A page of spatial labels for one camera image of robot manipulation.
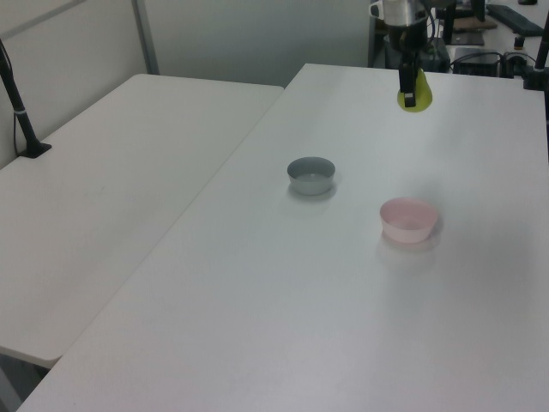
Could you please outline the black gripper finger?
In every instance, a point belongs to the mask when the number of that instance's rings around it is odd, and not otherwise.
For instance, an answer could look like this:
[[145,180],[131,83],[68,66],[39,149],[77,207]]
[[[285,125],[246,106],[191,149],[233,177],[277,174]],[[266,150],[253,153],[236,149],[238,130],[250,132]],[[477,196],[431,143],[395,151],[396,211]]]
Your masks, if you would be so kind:
[[417,72],[416,63],[402,63],[399,66],[398,103],[401,108],[415,108],[417,106]]

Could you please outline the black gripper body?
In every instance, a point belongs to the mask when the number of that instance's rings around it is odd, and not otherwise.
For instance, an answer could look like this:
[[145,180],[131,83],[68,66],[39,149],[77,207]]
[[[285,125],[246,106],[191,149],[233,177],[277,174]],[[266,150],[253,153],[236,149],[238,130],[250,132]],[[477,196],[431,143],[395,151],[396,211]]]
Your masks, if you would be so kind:
[[417,64],[420,61],[420,52],[428,42],[427,21],[409,26],[388,25],[387,29],[389,64]]

